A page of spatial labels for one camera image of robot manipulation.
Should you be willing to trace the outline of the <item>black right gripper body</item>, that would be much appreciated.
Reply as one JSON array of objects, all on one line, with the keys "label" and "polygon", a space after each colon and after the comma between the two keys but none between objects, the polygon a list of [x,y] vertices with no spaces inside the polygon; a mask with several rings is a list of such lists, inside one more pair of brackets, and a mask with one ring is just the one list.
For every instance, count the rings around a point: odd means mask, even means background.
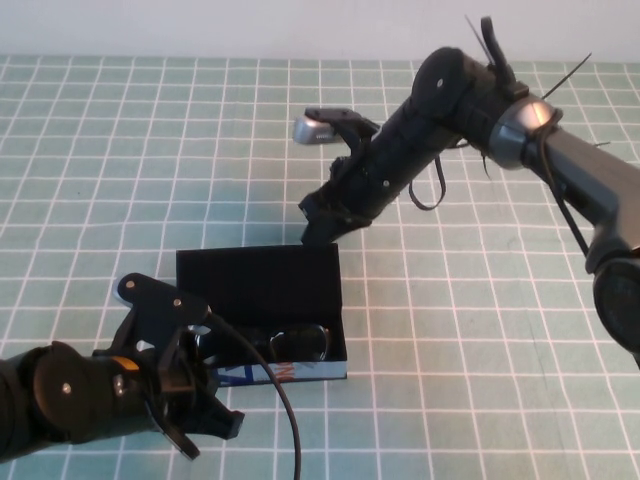
[{"label": "black right gripper body", "polygon": [[435,157],[434,124],[387,123],[356,165],[340,179],[328,181],[321,192],[329,205],[374,219]]}]

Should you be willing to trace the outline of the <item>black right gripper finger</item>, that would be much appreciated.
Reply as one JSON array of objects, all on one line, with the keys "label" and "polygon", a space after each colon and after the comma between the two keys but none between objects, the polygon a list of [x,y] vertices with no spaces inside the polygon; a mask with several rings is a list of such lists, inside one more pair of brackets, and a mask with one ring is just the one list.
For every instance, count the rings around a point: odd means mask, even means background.
[{"label": "black right gripper finger", "polygon": [[328,245],[347,234],[366,229],[372,225],[370,219],[326,217],[321,221],[319,244]]},{"label": "black right gripper finger", "polygon": [[303,245],[319,246],[337,240],[339,234],[337,217],[319,191],[306,195],[298,204],[298,208],[307,222],[301,236]]}]

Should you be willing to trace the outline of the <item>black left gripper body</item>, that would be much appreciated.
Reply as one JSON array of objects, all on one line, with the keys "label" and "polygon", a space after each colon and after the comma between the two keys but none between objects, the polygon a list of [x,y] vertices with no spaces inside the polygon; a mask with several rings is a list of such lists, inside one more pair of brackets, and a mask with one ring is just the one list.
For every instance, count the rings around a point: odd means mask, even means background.
[{"label": "black left gripper body", "polygon": [[193,435],[219,436],[217,384],[192,355],[180,353],[165,368],[153,348],[126,356],[98,350],[91,360],[111,382],[102,438],[153,431],[173,444],[190,444]]}]

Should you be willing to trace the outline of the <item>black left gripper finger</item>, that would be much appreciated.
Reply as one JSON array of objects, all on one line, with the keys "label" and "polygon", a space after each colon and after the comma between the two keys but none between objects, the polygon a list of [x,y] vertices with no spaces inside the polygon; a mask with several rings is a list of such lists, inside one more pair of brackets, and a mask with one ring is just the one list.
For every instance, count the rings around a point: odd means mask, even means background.
[{"label": "black left gripper finger", "polygon": [[207,395],[198,401],[196,433],[231,440],[239,435],[244,419],[243,412],[230,410],[215,395]]},{"label": "black left gripper finger", "polygon": [[195,362],[193,377],[196,390],[201,394],[215,396],[220,386],[214,373],[216,354],[208,351],[204,345],[196,344],[193,360]]}]

